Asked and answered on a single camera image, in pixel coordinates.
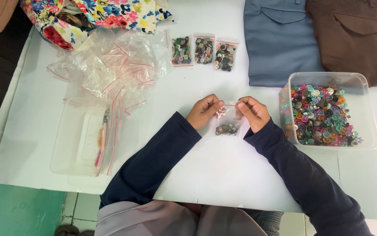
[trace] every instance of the green wall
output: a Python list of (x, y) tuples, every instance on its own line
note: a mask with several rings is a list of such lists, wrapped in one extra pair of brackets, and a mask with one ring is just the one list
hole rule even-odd
[(0, 184), (0, 236), (53, 236), (66, 192)]

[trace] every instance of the person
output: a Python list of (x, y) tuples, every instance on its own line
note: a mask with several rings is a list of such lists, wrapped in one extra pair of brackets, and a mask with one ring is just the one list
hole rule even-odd
[[(175, 112), (123, 164), (100, 196), (95, 235), (267, 235), (242, 209), (152, 199), (168, 172), (202, 138), (197, 130), (223, 105), (211, 94), (196, 102), (186, 118)], [(242, 97), (237, 107), (251, 127), (244, 140), (281, 176), (315, 227), (316, 236), (372, 236), (359, 204), (321, 166), (285, 139), (265, 105), (252, 97)]]

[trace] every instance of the hand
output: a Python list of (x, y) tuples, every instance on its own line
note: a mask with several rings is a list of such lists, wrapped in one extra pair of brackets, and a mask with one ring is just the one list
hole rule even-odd
[(250, 96), (242, 97), (238, 101), (237, 107), (247, 118), (253, 133), (257, 133), (269, 122), (270, 114), (267, 111), (266, 105)]
[(225, 103), (219, 100), (215, 94), (211, 94), (196, 102), (189, 115), (187, 115), (186, 120), (195, 130), (199, 130), (206, 125), (209, 119), (214, 116), (224, 104)]

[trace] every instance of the light gray hijab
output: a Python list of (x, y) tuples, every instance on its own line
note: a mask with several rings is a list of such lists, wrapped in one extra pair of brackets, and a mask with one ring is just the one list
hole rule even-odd
[(173, 201), (121, 201), (101, 208), (97, 217), (95, 236), (267, 236), (234, 207), (204, 206), (198, 217)]

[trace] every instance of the plaid fabric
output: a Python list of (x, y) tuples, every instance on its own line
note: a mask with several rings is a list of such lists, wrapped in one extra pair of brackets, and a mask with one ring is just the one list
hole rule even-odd
[(268, 236), (279, 236), (280, 220), (284, 212), (244, 209)]

